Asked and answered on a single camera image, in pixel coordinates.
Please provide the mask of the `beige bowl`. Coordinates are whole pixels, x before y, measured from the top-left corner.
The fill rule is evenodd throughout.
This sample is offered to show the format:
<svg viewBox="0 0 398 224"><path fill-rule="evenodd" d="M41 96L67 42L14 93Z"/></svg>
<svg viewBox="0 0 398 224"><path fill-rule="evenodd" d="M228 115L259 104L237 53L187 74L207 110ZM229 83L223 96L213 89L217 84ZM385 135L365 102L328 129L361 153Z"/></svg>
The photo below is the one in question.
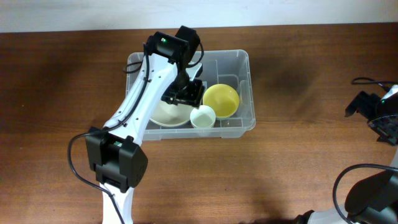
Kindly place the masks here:
<svg viewBox="0 0 398 224"><path fill-rule="evenodd" d="M164 101L159 101L150 120L160 126L177 127L189 122L192 110L193 107L189 105L170 105Z"/></svg>

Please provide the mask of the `cream cup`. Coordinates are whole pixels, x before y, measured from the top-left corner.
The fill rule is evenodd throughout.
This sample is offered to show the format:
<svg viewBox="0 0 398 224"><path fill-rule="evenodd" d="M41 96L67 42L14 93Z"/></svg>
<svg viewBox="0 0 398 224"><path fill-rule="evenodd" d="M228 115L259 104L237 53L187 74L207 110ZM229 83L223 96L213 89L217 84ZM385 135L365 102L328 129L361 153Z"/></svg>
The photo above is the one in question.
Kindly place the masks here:
<svg viewBox="0 0 398 224"><path fill-rule="evenodd" d="M194 128L212 128L215 125L215 121L216 114L207 105L201 105L190 113L190 122Z"/></svg>

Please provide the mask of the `yellow small bowl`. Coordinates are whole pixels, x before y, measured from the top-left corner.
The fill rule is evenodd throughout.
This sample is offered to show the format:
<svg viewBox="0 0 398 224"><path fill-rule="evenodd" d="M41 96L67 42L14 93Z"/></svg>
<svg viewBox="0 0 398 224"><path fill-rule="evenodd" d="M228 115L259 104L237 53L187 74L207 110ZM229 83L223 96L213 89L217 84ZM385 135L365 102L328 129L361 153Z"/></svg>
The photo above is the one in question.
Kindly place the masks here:
<svg viewBox="0 0 398 224"><path fill-rule="evenodd" d="M212 108L217 119L229 118L239 108L239 95L237 91L226 84L210 86L204 93L202 102Z"/></svg>

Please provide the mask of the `mint green small bowl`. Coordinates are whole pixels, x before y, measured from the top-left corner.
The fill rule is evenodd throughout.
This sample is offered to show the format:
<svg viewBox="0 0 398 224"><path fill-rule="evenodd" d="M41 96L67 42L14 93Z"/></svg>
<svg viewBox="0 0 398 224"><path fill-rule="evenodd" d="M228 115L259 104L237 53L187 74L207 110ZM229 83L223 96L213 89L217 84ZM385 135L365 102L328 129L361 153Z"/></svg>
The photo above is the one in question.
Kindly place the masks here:
<svg viewBox="0 0 398 224"><path fill-rule="evenodd" d="M223 116L223 117L221 117L221 116L217 116L216 117L216 120L219 120L219 121L224 121L224 120L227 120L227 119L231 119L231 118L234 118L234 116L232 115L232 116Z"/></svg>

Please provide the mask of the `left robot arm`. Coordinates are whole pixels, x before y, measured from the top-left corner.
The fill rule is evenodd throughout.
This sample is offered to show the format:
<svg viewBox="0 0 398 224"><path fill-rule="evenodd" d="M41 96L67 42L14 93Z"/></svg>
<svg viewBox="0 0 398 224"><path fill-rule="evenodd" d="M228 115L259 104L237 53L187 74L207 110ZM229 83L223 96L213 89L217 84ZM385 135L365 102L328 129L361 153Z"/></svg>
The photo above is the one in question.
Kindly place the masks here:
<svg viewBox="0 0 398 224"><path fill-rule="evenodd" d="M89 166L103 193L103 223L132 223L133 191L148 165L141 144L158 103L199 107L202 65L191 60L202 47L196 30L185 26L175 35L150 36L121 106L102 129L92 127L85 136Z"/></svg>

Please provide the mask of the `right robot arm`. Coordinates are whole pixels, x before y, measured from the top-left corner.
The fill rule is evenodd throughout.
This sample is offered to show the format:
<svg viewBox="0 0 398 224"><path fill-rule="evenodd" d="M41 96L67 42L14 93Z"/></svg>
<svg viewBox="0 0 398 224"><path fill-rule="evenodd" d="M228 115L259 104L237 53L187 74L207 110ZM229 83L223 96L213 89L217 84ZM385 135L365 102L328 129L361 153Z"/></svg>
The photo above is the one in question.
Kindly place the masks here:
<svg viewBox="0 0 398 224"><path fill-rule="evenodd" d="M345 116L359 113L368 120L368 126L379 135L377 141L397 147L397 83L380 82L386 94L379 97L362 91L345 109ZM336 197L340 180L348 172L360 169L380 169L381 172L353 185L345 203L339 205ZM345 168L333 184L334 207L298 215L294 223L397 223L397 155L389 166L355 164Z"/></svg>

